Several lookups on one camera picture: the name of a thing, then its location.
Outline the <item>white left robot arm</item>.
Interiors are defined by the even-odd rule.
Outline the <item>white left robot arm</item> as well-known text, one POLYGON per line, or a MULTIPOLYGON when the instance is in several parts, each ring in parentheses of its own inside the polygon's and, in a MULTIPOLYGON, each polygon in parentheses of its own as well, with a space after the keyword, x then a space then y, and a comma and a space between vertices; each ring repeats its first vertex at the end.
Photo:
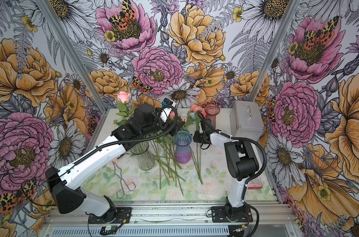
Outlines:
POLYGON ((135 145, 148 140, 148 135, 168 130, 171 105, 161 109, 149 104, 138 106, 132 118, 111 132, 94 149, 61 168, 50 168, 46 180, 50 193, 61 214, 82 210, 109 220, 115 214, 113 202, 107 196, 98 196, 82 190, 83 182, 101 167, 119 158, 135 145))

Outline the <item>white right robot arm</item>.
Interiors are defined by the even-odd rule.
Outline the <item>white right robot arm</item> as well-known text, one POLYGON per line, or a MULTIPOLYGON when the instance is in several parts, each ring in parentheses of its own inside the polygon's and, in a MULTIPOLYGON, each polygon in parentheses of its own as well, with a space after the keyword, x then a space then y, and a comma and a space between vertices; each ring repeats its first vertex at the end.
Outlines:
POLYGON ((266 169, 267 154, 264 148, 252 139, 234 137, 221 131, 196 131, 193 141, 224 148, 228 171, 235 179, 231 184, 227 205, 231 208, 245 206, 249 183, 266 169))

